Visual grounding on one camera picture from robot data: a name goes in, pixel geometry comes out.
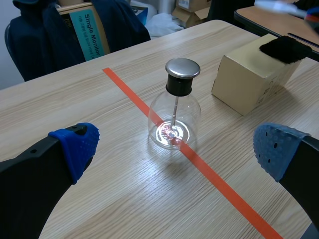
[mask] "desk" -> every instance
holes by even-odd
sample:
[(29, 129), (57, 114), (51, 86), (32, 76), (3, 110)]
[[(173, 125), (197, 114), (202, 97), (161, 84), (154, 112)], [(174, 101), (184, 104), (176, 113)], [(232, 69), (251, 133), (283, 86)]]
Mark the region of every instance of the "desk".
[(305, 59), (286, 90), (245, 117), (211, 95), (223, 54), (256, 38), (211, 21), (2, 90), (1, 160), (51, 130), (83, 121), (100, 130), (90, 167), (61, 198), (40, 238), (262, 238), (179, 151), (148, 138), (148, 119), (102, 71), (110, 67), (150, 105), (165, 90), (165, 63), (174, 57), (202, 69), (192, 91), (202, 109), (198, 155), (281, 236), (300, 238), (310, 220), (257, 163), (252, 137), (265, 121), (319, 137), (319, 64)]
[[(279, 37), (292, 33), (312, 41), (313, 43), (319, 44), (319, 35), (317, 35), (303, 20), (288, 14), (272, 13), (251, 6), (236, 10), (234, 17), (237, 21), (246, 25), (248, 30), (258, 35), (270, 33)], [(311, 58), (319, 61), (319, 48), (307, 44), (304, 41), (298, 41), (310, 46), (313, 49)]]

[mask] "wall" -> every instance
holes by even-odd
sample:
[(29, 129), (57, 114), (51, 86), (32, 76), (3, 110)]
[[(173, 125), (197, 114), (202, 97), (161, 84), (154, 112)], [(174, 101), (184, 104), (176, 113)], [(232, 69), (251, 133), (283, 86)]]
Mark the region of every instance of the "wall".
[(10, 21), (20, 15), (12, 0), (0, 0), (0, 89), (23, 82), (23, 78), (13, 63), (4, 42), (4, 31)]

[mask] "red tape line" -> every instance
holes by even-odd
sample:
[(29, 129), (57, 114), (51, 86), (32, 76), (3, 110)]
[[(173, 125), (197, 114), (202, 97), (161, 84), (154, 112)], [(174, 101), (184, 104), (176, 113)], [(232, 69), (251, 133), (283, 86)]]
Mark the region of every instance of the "red tape line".
[[(104, 73), (126, 94), (130, 100), (149, 116), (150, 107), (135, 94), (110, 68), (103, 69)], [(152, 114), (155, 125), (162, 122), (157, 114)], [(214, 185), (222, 195), (267, 239), (282, 239), (244, 199), (242, 199), (209, 165), (197, 155), (187, 144), (183, 144), (181, 153)]]

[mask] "teal label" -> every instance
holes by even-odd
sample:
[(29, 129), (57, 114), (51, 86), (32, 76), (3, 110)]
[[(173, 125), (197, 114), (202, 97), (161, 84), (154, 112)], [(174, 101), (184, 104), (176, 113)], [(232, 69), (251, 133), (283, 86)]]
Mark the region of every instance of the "teal label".
[(85, 60), (88, 61), (104, 56), (93, 12), (90, 9), (72, 12), (70, 17)]

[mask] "white plastic bag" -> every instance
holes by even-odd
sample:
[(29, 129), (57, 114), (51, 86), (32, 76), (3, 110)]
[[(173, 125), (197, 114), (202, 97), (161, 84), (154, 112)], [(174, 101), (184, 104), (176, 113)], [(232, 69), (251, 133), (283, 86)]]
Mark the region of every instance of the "white plastic bag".
[(150, 36), (165, 36), (176, 31), (180, 31), (183, 28), (172, 20), (172, 15), (167, 13), (160, 13), (151, 18), (145, 27), (150, 33)]

